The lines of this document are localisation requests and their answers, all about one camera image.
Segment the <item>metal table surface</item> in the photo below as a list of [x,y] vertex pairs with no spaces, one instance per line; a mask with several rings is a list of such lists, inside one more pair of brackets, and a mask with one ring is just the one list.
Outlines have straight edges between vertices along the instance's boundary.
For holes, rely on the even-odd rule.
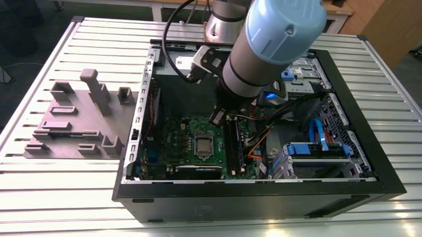
[[[140,224],[111,201],[118,160],[26,159],[24,146],[42,121],[55,81],[87,89],[83,68],[99,71],[108,90],[139,91],[150,39],[164,23],[86,18],[72,22],[0,135],[0,235],[357,236],[422,233],[422,114],[370,44],[322,35],[408,194],[322,219]],[[174,24],[170,39],[203,41],[201,25]]]

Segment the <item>floor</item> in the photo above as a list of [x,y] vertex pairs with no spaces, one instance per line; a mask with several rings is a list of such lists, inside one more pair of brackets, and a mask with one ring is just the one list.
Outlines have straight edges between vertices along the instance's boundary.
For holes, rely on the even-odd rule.
[[[75,15],[128,20],[152,20],[151,9],[147,7],[66,2],[64,11],[58,12],[52,1],[36,0],[36,2],[46,21],[42,26],[32,29],[39,42],[39,51],[28,57],[16,58],[11,56],[0,46],[0,64],[3,66],[15,63],[43,64]],[[0,12],[4,10],[6,6],[2,1]],[[164,20],[168,19],[172,11],[172,9],[163,9],[162,14]],[[177,21],[187,19],[189,14],[189,10],[182,12],[181,18],[177,19]],[[191,23],[201,24],[202,21],[203,14],[202,11],[198,11]],[[20,64],[6,69],[14,81],[10,84],[0,84],[0,130],[12,116],[40,68],[42,65],[38,64]],[[412,54],[406,55],[401,64],[394,69],[394,73],[417,103],[422,106],[422,59],[416,59]]]

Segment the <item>wooden desk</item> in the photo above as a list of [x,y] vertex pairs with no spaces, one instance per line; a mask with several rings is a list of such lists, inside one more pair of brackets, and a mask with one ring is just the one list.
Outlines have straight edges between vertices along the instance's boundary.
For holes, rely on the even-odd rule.
[[390,68],[422,39],[422,0],[347,0],[355,10],[342,34],[365,35]]

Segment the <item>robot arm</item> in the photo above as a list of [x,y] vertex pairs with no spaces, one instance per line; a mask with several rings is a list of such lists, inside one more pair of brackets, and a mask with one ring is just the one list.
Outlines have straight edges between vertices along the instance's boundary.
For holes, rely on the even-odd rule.
[[239,109],[251,103],[263,89],[281,78],[289,65],[310,49],[325,23],[326,10],[321,0],[254,1],[225,65],[219,64],[219,59],[215,63],[206,60],[209,63],[205,65],[202,59],[213,51],[207,46],[194,57],[194,64],[219,76],[217,95],[225,110]]
[[[172,16],[193,1],[189,0]],[[218,75],[218,107],[211,116],[215,125],[229,111],[251,103],[281,78],[289,65],[310,49],[326,24],[321,0],[254,0],[247,12],[250,2],[217,0],[213,5],[206,36],[213,42],[233,43],[235,40],[229,59],[221,58],[214,49],[203,46],[194,56],[194,67],[187,77],[170,62],[189,83]],[[163,52],[170,60],[164,36]]]

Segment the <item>white table leg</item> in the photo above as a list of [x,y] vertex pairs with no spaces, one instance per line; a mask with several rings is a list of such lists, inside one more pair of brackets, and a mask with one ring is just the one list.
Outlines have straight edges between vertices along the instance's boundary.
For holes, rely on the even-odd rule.
[[345,16],[345,15],[327,15],[327,20],[334,21],[327,30],[329,34],[338,34],[341,32],[342,27],[346,23],[347,17],[349,16]]
[[162,10],[162,4],[151,3],[151,10],[152,10],[152,19],[154,21],[163,21],[163,16],[160,13]]

